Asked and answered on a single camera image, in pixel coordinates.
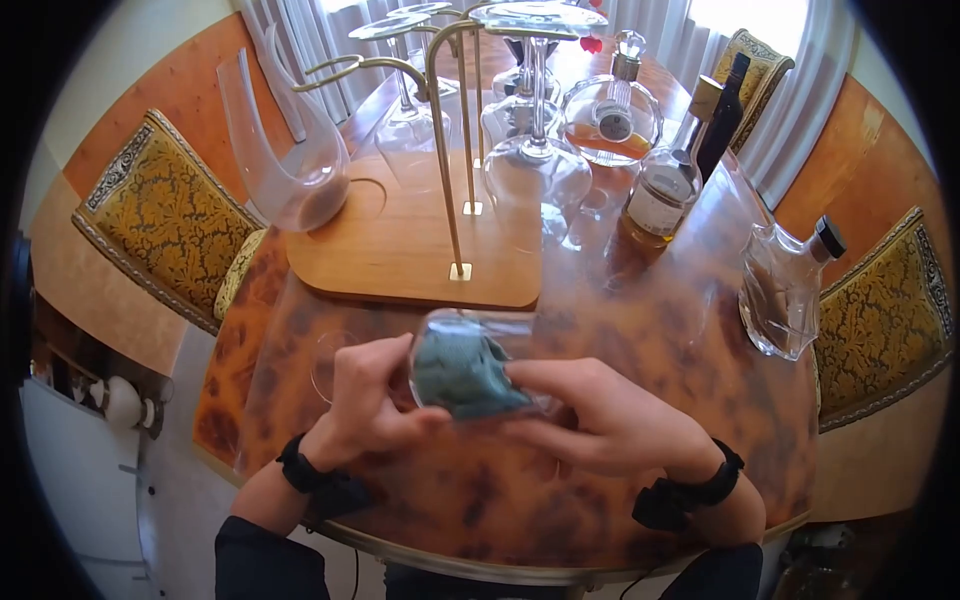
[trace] oval table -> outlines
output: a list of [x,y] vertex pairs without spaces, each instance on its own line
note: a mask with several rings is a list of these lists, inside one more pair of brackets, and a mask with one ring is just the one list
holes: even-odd
[[[489,86],[513,59],[502,40],[481,40]],[[561,45],[553,65],[564,89],[608,71],[611,42],[604,41],[595,56]],[[444,60],[454,76],[453,60]],[[638,80],[665,117],[683,117],[689,96],[665,69],[646,60]],[[394,100],[393,81],[343,126],[351,149]],[[736,301],[740,251],[751,225],[768,223],[769,212],[728,153],[674,241],[659,254],[640,252],[617,225],[630,171],[593,173],[594,188],[569,235],[544,249],[535,352],[595,356],[690,414],[746,460],[766,504],[768,536],[799,526],[815,467],[811,353],[796,363],[763,356],[747,338]],[[309,375],[324,332],[345,329],[361,340],[398,335],[416,330],[428,311],[324,299],[288,275],[283,235],[271,228],[220,329],[195,414],[198,453],[237,484],[326,409]],[[693,533],[677,537],[631,519],[637,493],[662,471],[623,479],[570,472],[494,435],[452,428],[426,447],[365,457],[350,469],[370,483],[377,505],[336,521],[308,516],[305,524],[387,560],[446,574],[540,585],[623,581],[704,547]]]

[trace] person's left hand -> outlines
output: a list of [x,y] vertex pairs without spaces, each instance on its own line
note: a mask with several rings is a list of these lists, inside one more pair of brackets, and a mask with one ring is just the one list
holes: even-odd
[[400,413],[388,397],[391,374],[406,359],[412,334],[337,350],[330,410],[300,441],[300,452],[319,471],[330,471],[364,452],[385,452],[425,439],[451,421],[438,406]]

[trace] table edge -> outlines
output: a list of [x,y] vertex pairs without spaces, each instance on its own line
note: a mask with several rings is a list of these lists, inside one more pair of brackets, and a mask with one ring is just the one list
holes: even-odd
[[[223,461],[194,442],[194,455],[215,474],[226,479],[236,488],[243,487],[245,480],[229,468]],[[763,542],[771,540],[797,529],[804,525],[813,513],[812,509],[797,515],[780,525],[771,527],[763,535]],[[679,573],[693,561],[699,552],[679,557],[668,564],[648,569],[609,569],[604,567],[545,567],[545,566],[515,566],[511,564],[481,563],[457,559],[442,554],[426,552],[392,541],[382,540],[356,529],[352,529],[333,521],[324,521],[311,524],[316,533],[343,545],[361,550],[375,557],[405,564],[415,568],[423,568],[442,575],[464,577],[475,581],[494,582],[499,584],[515,584],[520,586],[576,586],[590,584],[616,584],[633,581],[641,575],[643,577],[660,577]]]

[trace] cable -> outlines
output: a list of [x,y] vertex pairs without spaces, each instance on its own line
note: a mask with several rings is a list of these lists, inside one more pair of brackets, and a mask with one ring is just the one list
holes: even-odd
[[623,600],[623,597],[627,595],[627,592],[630,591],[633,586],[635,586],[636,584],[640,583],[640,581],[646,579],[647,575],[649,575],[650,573],[653,573],[654,571],[656,571],[657,569],[659,569],[659,568],[662,567],[663,565],[664,565],[664,563],[660,563],[660,564],[658,564],[657,566],[655,566],[654,568],[652,568],[652,569],[650,569],[649,571],[647,571],[646,573],[644,573],[644,574],[640,575],[639,577],[637,577],[636,579],[634,579],[634,582],[633,582],[633,583],[629,584],[626,589],[624,589],[623,591],[620,592],[620,597],[619,597],[617,600]]
[[640,583],[640,580],[643,579],[644,577],[646,577],[646,575],[640,575],[639,577],[637,577],[636,579],[634,579],[634,582],[633,582],[633,583],[629,584],[626,589],[624,589],[623,591],[620,592],[620,597],[619,597],[618,600],[623,600],[623,597],[624,597],[625,595],[627,595],[627,592],[630,591],[630,588],[632,588],[632,587],[635,586],[636,584]]
[[353,595],[350,600],[356,600],[357,588],[360,587],[360,553],[353,550]]

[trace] floor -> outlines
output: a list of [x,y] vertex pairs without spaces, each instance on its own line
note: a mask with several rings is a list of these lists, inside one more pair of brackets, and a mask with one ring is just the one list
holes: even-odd
[[[140,452],[142,485],[137,492],[140,544],[155,592],[173,600],[213,598],[213,541],[227,517],[236,489],[216,475],[193,454],[193,412],[200,398],[204,371],[214,338],[190,325],[183,337],[173,371],[174,397],[166,406],[163,430],[155,441],[143,436]],[[153,495],[147,489],[152,487]],[[326,583],[333,600],[348,600],[353,593],[353,551],[302,527],[290,536],[316,549],[326,561]],[[764,546],[764,578],[760,598],[769,597],[777,557],[786,537]],[[357,600],[385,597],[383,565],[359,554]],[[627,594],[628,600],[660,596],[674,575],[641,581]],[[629,584],[603,586],[588,593],[587,600],[615,600]]]

